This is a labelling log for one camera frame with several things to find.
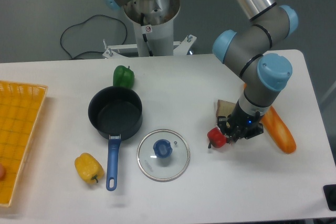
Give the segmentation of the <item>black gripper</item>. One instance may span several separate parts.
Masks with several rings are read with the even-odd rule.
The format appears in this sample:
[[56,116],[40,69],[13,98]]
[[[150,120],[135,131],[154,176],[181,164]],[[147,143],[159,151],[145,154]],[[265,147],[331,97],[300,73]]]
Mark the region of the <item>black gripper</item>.
[[237,102],[231,115],[217,118],[217,126],[227,137],[227,142],[236,142],[241,138],[250,139],[263,134],[264,127],[260,123],[261,119],[262,115],[259,111],[250,115]]

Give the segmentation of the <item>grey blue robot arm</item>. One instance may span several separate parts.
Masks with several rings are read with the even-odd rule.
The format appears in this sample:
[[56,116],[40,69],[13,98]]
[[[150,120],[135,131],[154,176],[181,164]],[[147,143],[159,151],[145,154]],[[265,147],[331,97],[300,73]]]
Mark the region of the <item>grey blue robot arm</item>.
[[[173,54],[173,20],[180,0],[104,0],[122,8],[133,22],[139,56]],[[217,124],[228,142],[263,132],[266,115],[292,75],[292,65],[270,49],[298,27],[296,12],[275,0],[237,0],[251,26],[243,33],[227,30],[213,44],[213,54],[246,83],[232,113]]]

